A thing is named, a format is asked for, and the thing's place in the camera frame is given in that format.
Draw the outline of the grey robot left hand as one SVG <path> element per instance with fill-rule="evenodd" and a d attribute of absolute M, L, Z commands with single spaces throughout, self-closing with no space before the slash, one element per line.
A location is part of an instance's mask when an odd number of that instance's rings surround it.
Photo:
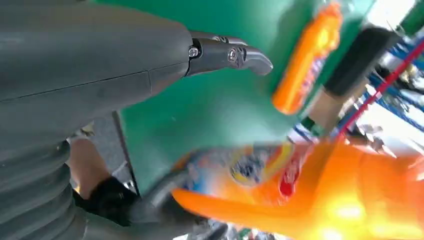
<path fill-rule="evenodd" d="M 170 240 L 203 222 L 167 174 L 125 207 L 120 226 L 77 206 L 66 138 L 97 116 L 142 102 L 186 76 L 224 68 L 264 76 L 259 49 L 149 13 L 93 3 L 0 4 L 0 237 L 3 240 Z"/>

